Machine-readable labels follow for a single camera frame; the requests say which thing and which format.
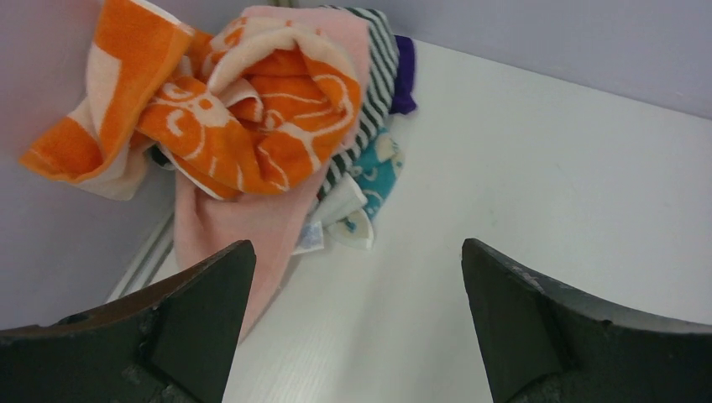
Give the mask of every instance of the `orange and white patterned towel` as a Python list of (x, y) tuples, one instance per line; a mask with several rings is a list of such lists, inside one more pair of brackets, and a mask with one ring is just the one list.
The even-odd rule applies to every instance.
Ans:
[(87, 99), (21, 161), (117, 199), (153, 142), (215, 198), (288, 191), (328, 161), (361, 103), (348, 54), (318, 28), (243, 17), (211, 38), (139, 0), (105, 2), (87, 71)]

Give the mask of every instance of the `lavender wall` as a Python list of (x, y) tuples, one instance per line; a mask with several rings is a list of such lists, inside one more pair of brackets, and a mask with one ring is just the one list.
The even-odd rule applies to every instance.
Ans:
[[(246, 0), (157, 3), (217, 31)], [(102, 304), (172, 208), (173, 178), (151, 172), (132, 201), (109, 201), (26, 171), (18, 157), (84, 91), (97, 0), (3, 2), (0, 13), (0, 328), (51, 323)]]
[(299, 0), (324, 3), (378, 8), (426, 42), (712, 118), (709, 0)]

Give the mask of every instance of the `towel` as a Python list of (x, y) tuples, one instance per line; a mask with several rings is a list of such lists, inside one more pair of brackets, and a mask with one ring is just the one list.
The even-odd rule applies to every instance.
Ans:
[(240, 340), (267, 309), (280, 288), (301, 227), (324, 180), (326, 166), (296, 189), (277, 196), (242, 195), (218, 201), (182, 174), (175, 180), (175, 256), (185, 270), (237, 239), (249, 239), (257, 264)]
[[(369, 86), (369, 23), (355, 15), (327, 8), (285, 8), (252, 6), (245, 8), (244, 17), (282, 18), (297, 23), (319, 27), (334, 43), (343, 47), (351, 57), (356, 69), (356, 77), (361, 85), (361, 99), (365, 99)], [(359, 127), (354, 125), (344, 136), (342, 148), (353, 147)]]
[(320, 222), (324, 227), (334, 224), (348, 214), (355, 212), (369, 202), (359, 184), (344, 175), (332, 191), (324, 197), (316, 210), (309, 216), (311, 222)]
[[(364, 51), (359, 50), (359, 47), (368, 46), (367, 25), (359, 18), (354, 19), (352, 14), (336, 10), (253, 7), (247, 8), (243, 16), (279, 17), (295, 23), (318, 24), (314, 26), (323, 29), (324, 34), (334, 34), (330, 38), (334, 38), (335, 42), (342, 41), (343, 48), (353, 56), (357, 77), (359, 71), (363, 72), (359, 81), (368, 82), (366, 72), (369, 70), (370, 59), (364, 60)], [(338, 27), (349, 27), (349, 31)], [(193, 181), (182, 174), (178, 175), (175, 251), (180, 268), (190, 267), (237, 239), (250, 239), (253, 243), (257, 265), (240, 340), (246, 337), (275, 298), (306, 215), (312, 207), (314, 195), (326, 173), (327, 166), (322, 165), (316, 174), (290, 191), (277, 196), (242, 195), (226, 202), (213, 200), (200, 192)]]
[(360, 92), (348, 54), (318, 27), (242, 17), (210, 38), (156, 6), (109, 0), (87, 101), (22, 162), (125, 199), (145, 173), (140, 153), (158, 142), (214, 198), (280, 194), (332, 156), (356, 121)]
[(340, 152), (331, 160), (327, 178), (319, 189), (318, 199), (323, 199), (339, 180), (348, 173), (353, 162), (359, 158), (369, 142), (385, 124), (393, 99), (394, 79), (398, 67), (398, 48), (388, 18), (380, 11), (364, 8), (338, 8), (369, 22), (369, 46), (371, 54), (370, 84), (366, 90), (359, 116), (359, 133), (356, 145)]
[(413, 99), (413, 87), (416, 84), (416, 46), (413, 39), (396, 35), (398, 44), (398, 74), (395, 76), (395, 91), (393, 102), (390, 104), (390, 113), (407, 115), (418, 108)]
[(152, 144), (134, 132), (139, 114), (170, 77), (192, 35), (190, 27), (149, 3), (107, 0), (89, 49), (85, 99), (20, 162), (50, 180), (130, 199), (145, 176), (143, 152)]
[[(328, 226), (327, 232), (345, 245), (371, 249), (374, 244), (373, 219), (393, 190), (403, 170), (403, 162), (404, 155), (398, 144), (385, 128), (381, 128), (379, 136), (364, 151), (350, 172), (366, 196), (365, 206)], [(323, 204), (330, 197), (331, 194), (324, 199)]]

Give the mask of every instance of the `white table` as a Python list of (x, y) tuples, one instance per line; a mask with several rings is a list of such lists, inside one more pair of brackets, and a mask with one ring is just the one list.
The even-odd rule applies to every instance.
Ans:
[[(418, 42), (374, 250), (293, 262), (226, 402), (490, 402), (460, 269), (480, 238), (596, 296), (712, 323), (712, 122)], [(171, 272), (166, 266), (165, 276)]]

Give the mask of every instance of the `black and white striped cloth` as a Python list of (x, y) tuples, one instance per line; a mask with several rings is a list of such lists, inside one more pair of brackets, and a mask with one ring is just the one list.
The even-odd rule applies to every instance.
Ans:
[(365, 8), (342, 8), (322, 6), (348, 11), (369, 21), (369, 46), (371, 54), (370, 83), (359, 115), (359, 131), (356, 144), (334, 155), (329, 163), (327, 178), (319, 189), (317, 197), (322, 200), (328, 192), (348, 173), (353, 162), (376, 137), (384, 125), (390, 103), (393, 101), (393, 86), (398, 71), (398, 46), (388, 24), (388, 18), (381, 11)]

